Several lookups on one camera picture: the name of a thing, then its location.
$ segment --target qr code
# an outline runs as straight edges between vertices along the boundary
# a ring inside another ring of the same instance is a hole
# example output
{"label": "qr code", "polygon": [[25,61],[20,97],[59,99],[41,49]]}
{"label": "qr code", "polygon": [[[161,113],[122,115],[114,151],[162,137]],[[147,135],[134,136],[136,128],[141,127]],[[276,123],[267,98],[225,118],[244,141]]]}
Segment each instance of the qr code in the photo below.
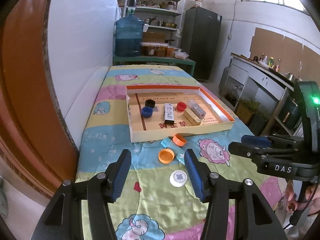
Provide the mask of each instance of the qr code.
{"label": "qr code", "polygon": [[176,177],[177,177],[177,180],[181,180],[181,179],[183,179],[182,174],[176,174]]}

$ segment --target red heart print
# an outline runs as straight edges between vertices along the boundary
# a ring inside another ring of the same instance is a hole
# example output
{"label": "red heart print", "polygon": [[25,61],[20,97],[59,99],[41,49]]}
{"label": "red heart print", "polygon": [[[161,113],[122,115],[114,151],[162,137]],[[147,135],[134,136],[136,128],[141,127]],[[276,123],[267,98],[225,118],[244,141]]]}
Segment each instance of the red heart print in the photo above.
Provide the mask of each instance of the red heart print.
{"label": "red heart print", "polygon": [[141,192],[141,191],[142,191],[142,188],[140,188],[139,182],[136,182],[136,183],[134,184],[133,189],[136,190],[136,191],[138,191],[138,192]]}

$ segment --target red bottle cap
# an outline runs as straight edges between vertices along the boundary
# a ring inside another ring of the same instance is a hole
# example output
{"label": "red bottle cap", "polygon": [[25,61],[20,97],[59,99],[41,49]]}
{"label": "red bottle cap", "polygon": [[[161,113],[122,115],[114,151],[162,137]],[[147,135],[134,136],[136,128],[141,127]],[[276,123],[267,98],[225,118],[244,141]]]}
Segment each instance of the red bottle cap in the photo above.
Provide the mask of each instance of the red bottle cap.
{"label": "red bottle cap", "polygon": [[186,105],[185,103],[183,103],[183,102],[179,102],[179,103],[177,104],[177,109],[178,109],[179,111],[184,111],[186,108],[187,108],[187,105]]}

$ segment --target potted plant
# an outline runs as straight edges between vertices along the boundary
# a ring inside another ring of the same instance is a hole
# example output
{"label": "potted plant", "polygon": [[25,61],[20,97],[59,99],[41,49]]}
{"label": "potted plant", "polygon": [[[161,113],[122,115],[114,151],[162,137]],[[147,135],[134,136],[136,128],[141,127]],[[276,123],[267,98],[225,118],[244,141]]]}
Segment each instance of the potted plant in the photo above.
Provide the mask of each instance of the potted plant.
{"label": "potted plant", "polygon": [[259,136],[268,122],[269,120],[264,113],[257,112],[249,125],[249,129],[255,136]]}
{"label": "potted plant", "polygon": [[240,99],[236,115],[240,118],[245,125],[248,125],[254,114],[258,111],[260,103],[254,99]]}

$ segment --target bedsheet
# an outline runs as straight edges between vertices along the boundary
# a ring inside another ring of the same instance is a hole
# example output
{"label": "bedsheet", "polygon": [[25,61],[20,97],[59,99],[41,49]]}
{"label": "bedsheet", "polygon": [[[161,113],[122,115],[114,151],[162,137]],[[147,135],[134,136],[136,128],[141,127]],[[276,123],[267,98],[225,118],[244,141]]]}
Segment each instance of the bedsheet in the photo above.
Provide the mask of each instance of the bedsheet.
{"label": "bedsheet", "polygon": [[[130,142],[125,86],[133,84],[201,85],[175,66],[111,67],[83,134],[76,181],[88,180],[105,171],[110,163],[118,159],[123,149],[129,149],[132,164],[122,195],[109,205],[118,240],[199,239],[208,205],[196,198],[189,179],[183,187],[174,187],[169,182],[172,172],[186,172],[186,168],[177,160],[169,165],[159,162],[158,152],[163,149],[160,141]],[[200,161],[226,179],[253,179],[269,204],[275,205],[283,195],[285,180],[258,174],[250,159],[229,154],[230,142],[240,141],[243,135],[252,133],[227,106],[217,100],[236,119],[232,129],[186,137],[187,143],[183,149],[193,149]],[[216,162],[210,158],[208,153],[212,149],[223,153],[223,161]],[[84,237],[86,240],[92,239],[86,201],[82,202],[82,208]],[[230,201],[228,240],[233,239],[234,214],[234,202]]]}

